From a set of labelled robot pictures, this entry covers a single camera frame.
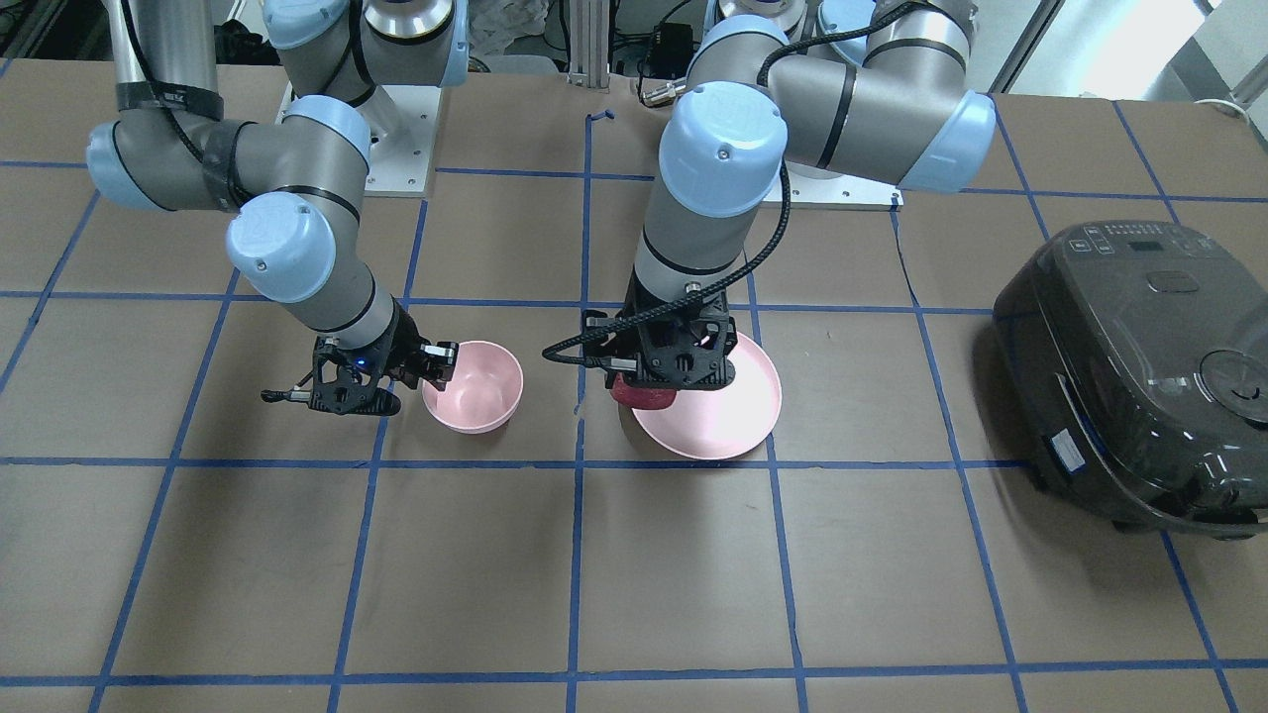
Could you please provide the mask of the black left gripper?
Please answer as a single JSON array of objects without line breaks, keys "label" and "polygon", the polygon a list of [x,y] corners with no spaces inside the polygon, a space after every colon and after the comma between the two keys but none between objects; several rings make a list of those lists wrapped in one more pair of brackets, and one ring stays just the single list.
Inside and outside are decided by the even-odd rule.
[{"label": "black left gripper", "polygon": [[724,293],[653,317],[634,329],[588,343],[583,356],[593,356],[606,370],[605,387],[637,391],[720,391],[735,379],[729,359],[738,343]]}]

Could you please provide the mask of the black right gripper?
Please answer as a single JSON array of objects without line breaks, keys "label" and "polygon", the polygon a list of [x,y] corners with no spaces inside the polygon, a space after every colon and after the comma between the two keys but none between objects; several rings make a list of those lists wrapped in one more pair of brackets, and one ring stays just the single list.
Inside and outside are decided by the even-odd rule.
[{"label": "black right gripper", "polygon": [[394,415],[399,398],[380,387],[389,378],[415,389],[420,381],[448,384],[456,374],[459,343],[427,343],[413,318],[399,304],[374,343],[365,348],[335,348],[318,337],[313,349],[312,388],[262,389],[266,403],[307,403],[308,409],[336,415]]}]

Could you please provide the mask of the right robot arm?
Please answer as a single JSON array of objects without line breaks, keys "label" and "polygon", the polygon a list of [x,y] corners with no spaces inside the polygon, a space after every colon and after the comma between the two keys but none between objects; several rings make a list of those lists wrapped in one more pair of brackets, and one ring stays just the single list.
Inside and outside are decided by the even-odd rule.
[{"label": "right robot arm", "polygon": [[205,1],[109,1],[118,118],[89,136],[96,189],[132,209],[232,214],[230,261],[314,332],[311,370],[268,403],[391,416],[380,387],[448,388],[456,343],[430,343],[358,256],[372,112],[388,84],[454,86],[470,62],[464,1],[266,1],[295,99],[273,126],[227,119]]}]

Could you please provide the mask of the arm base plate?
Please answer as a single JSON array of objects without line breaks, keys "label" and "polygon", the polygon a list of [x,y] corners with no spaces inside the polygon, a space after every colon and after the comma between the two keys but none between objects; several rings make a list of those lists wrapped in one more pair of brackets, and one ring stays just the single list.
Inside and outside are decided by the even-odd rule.
[{"label": "arm base plate", "polygon": [[333,167],[321,167],[318,181],[298,181],[290,192],[358,204],[363,194],[424,197],[432,175],[440,104],[440,88],[380,86],[372,90],[366,101],[347,108],[344,101],[330,96],[298,98],[293,86],[287,86],[276,110],[279,124],[290,113],[308,115],[353,134],[349,142],[358,146],[369,162],[363,190],[353,188],[349,181],[353,175],[344,162],[336,162]]},{"label": "arm base plate", "polygon": [[787,161],[790,203],[810,209],[888,211],[904,204],[902,192],[886,181],[875,181],[824,167]]}]

